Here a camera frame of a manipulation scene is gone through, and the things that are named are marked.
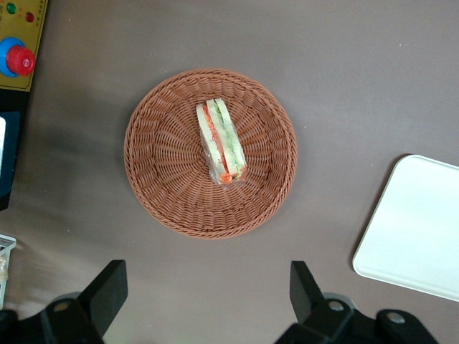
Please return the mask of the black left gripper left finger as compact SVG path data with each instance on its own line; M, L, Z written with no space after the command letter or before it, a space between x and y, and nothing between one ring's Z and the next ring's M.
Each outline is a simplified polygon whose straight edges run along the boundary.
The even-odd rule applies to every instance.
M128 296L126 261L112 260L96 278L79 294L90 323L103 337L122 308Z

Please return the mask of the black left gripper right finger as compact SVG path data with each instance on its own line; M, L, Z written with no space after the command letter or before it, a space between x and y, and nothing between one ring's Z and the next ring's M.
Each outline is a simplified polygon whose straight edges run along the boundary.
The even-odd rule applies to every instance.
M325 299L304 261L290 263L289 295L298 323L304 323Z

